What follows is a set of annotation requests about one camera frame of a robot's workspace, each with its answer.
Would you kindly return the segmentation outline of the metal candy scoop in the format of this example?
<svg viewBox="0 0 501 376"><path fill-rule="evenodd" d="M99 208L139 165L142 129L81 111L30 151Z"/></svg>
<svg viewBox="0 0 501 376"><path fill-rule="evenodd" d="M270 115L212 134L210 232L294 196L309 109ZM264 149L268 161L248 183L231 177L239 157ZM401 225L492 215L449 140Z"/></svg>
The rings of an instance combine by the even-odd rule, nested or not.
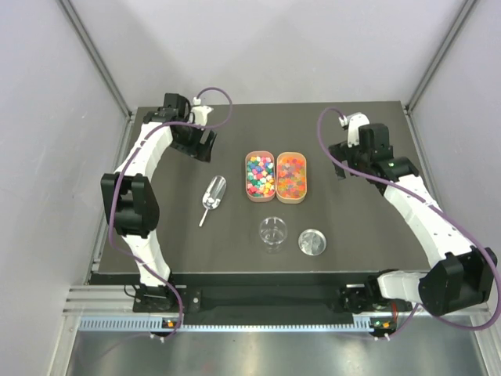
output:
<svg viewBox="0 0 501 376"><path fill-rule="evenodd" d="M204 224L207 213L211 210L216 209L220 205L222 198L224 197L226 187L227 182L225 177L216 175L212 178L202 197L204 213L199 222L199 227Z"/></svg>

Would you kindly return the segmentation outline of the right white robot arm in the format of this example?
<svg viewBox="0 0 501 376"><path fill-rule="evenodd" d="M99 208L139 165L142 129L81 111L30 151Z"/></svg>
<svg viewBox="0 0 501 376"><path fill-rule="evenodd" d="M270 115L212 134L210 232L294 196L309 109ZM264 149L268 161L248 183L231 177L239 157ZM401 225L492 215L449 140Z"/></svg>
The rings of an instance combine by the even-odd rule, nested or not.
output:
<svg viewBox="0 0 501 376"><path fill-rule="evenodd" d="M416 166L395 157L386 125L370 123L363 114L340 119L348 138L329 146L339 179L364 175L404 219L419 241L430 269L426 273L388 270L367 282L365 298L376 310L394 299L421 304L443 316L486 302L494 281L490 262L496 256L478 247L440 216Z"/></svg>

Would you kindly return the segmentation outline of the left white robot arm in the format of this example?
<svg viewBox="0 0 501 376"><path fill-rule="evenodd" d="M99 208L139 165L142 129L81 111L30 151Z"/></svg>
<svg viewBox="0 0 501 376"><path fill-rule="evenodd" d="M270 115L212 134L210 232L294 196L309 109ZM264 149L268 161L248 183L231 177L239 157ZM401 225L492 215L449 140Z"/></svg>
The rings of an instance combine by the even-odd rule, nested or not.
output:
<svg viewBox="0 0 501 376"><path fill-rule="evenodd" d="M204 128L212 107L200 98L188 100L167 93L161 107L146 113L137 140L113 173L100 180L108 237L120 237L123 252L139 270L133 309L137 313L163 313L178 308L171 268L157 238L160 207L151 179L162 155L173 148L198 161L209 162L216 138Z"/></svg>

